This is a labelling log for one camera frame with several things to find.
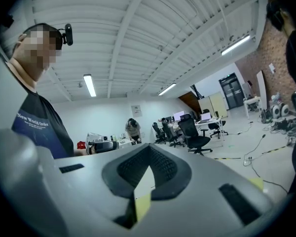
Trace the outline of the white box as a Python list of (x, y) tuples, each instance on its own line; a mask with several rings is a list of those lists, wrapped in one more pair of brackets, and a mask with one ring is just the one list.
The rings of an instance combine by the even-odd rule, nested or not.
[(105, 142), (108, 140), (107, 136), (102, 136), (96, 133), (89, 132), (86, 137), (86, 144), (88, 143), (97, 143), (97, 142)]

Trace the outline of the beige cabinet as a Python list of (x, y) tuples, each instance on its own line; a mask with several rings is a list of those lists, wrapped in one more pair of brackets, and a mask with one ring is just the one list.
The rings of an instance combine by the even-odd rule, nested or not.
[(199, 99), (198, 103), (202, 112), (204, 112), (205, 109), (209, 110), (213, 117), (216, 117), (216, 112), (218, 112), (218, 115), (221, 118), (228, 116), (227, 109), (220, 91)]

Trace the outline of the black office chair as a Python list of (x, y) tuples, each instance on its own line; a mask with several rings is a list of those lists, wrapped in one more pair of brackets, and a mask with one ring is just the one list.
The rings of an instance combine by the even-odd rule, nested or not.
[(156, 122), (152, 124), (152, 128), (155, 132), (155, 137), (156, 137), (155, 143), (157, 144), (166, 143), (165, 133), (158, 127)]
[(220, 139), (220, 135), (221, 135), (222, 133), (224, 133), (225, 135), (228, 135), (228, 132), (226, 132), (226, 131), (220, 129), (220, 126), (219, 126), (218, 123), (211, 123), (211, 124), (208, 124), (208, 128), (213, 132), (213, 133), (210, 135), (210, 138), (212, 138), (214, 135), (217, 135), (218, 138)]
[(174, 148), (176, 146), (185, 147), (182, 134), (176, 133), (166, 118), (162, 118), (161, 123), (166, 134), (167, 141), (169, 142), (169, 146)]
[(185, 143), (189, 152), (203, 156), (202, 152), (213, 151), (212, 149), (204, 148), (204, 146), (207, 145), (211, 139), (205, 135), (199, 135), (194, 119), (190, 114), (182, 115), (181, 120), (178, 122), (178, 126), (184, 134)]

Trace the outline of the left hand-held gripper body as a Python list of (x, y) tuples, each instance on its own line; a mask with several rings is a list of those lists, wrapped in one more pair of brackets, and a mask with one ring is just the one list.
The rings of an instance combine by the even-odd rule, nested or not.
[(87, 146), (87, 154), (100, 154), (114, 151), (116, 149), (118, 149), (118, 143), (116, 141), (89, 142)]

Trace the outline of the black double door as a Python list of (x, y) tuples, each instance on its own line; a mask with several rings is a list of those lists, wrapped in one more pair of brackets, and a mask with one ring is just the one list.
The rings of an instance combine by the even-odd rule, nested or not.
[(235, 73), (219, 80), (229, 109), (243, 106), (244, 94)]

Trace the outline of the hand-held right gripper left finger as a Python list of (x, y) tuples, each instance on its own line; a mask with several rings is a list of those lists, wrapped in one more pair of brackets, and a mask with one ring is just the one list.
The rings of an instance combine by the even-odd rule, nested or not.
[(148, 237), (148, 224), (138, 222), (135, 189), (148, 168), (148, 144), (55, 160), (64, 171), (68, 195), (86, 206), (83, 215), (111, 237)]

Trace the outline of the ceiling tube light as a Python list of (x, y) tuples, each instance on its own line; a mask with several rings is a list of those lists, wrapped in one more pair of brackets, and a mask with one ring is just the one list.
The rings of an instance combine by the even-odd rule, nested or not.
[(96, 92), (93, 85), (92, 75), (91, 74), (85, 74), (83, 75), (84, 82), (86, 84), (86, 87), (88, 89), (88, 92), (91, 97), (96, 97)]
[(237, 48), (238, 46), (244, 44), (245, 42), (247, 42), (248, 40), (250, 40), (251, 36), (250, 35), (247, 35), (243, 38), (241, 38), (239, 41), (237, 41), (236, 43), (232, 44), (231, 46), (229, 46), (228, 48), (224, 49), (222, 52), (221, 52), (221, 55), (224, 56), (226, 55), (227, 53), (231, 52), (232, 50), (234, 50), (235, 48)]
[(168, 92), (170, 89), (172, 89), (172, 88), (175, 87), (175, 86), (176, 86), (175, 83), (171, 84), (169, 87), (167, 87), (166, 89), (162, 90), (158, 95), (159, 95), (159, 96), (164, 95), (166, 92)]

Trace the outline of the white leaning board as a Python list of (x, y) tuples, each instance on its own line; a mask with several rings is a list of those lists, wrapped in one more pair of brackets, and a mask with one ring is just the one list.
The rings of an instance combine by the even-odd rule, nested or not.
[(266, 87), (265, 87), (264, 76), (263, 76), (262, 71), (259, 71), (257, 73), (257, 80), (258, 80), (258, 85), (259, 85), (261, 108), (263, 110), (266, 110), (267, 109), (267, 95), (266, 95)]

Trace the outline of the brown wooden staircase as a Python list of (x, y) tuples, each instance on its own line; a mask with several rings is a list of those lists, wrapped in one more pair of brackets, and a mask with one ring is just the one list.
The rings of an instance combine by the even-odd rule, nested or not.
[(198, 99), (192, 91), (179, 96), (179, 99), (189, 106), (196, 114), (202, 113)]

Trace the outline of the white wall poster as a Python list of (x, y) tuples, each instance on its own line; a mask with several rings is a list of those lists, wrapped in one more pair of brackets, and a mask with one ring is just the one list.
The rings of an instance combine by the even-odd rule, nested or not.
[(138, 118), (142, 116), (142, 110), (140, 105), (131, 106), (133, 118)]

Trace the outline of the white table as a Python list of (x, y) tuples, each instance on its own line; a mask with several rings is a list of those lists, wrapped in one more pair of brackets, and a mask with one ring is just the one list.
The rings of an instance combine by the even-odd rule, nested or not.
[(261, 98), (258, 97), (258, 96), (254, 97), (254, 98), (251, 98), (251, 99), (248, 99), (248, 100), (245, 100), (245, 101), (243, 101), (243, 103), (244, 103), (245, 113), (246, 113), (247, 119), (249, 119), (249, 108), (248, 108), (249, 105), (257, 104), (258, 111), (261, 112), (261, 110), (262, 110)]

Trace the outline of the person's black printed t-shirt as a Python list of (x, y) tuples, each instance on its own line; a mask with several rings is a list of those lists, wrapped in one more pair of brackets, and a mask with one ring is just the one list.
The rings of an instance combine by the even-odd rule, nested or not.
[(54, 159), (74, 156), (74, 144), (61, 118), (44, 97), (30, 90), (12, 130), (27, 136), (35, 145), (48, 148)]

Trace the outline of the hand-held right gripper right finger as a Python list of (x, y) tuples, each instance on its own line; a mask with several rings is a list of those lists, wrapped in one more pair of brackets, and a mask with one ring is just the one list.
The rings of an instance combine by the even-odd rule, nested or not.
[(263, 215), (273, 202), (256, 185), (218, 160), (184, 149), (157, 145), (181, 158), (191, 168), (191, 180), (174, 199), (152, 201), (138, 223), (138, 237), (234, 237), (245, 228), (219, 188), (234, 186)]

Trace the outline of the long white desk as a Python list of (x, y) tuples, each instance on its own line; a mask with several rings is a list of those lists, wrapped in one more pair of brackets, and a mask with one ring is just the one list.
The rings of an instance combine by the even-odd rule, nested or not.
[[(205, 123), (195, 122), (195, 126), (196, 126), (197, 131), (199, 132), (201, 130), (200, 129), (201, 126), (205, 126), (205, 125), (208, 125), (208, 124), (211, 124), (211, 123), (218, 123), (219, 126), (220, 126), (220, 128), (222, 128), (222, 122), (221, 122), (221, 119), (220, 118), (212, 118), (209, 122), (205, 122)], [(174, 125), (174, 129), (180, 130), (178, 124), (177, 125)]]

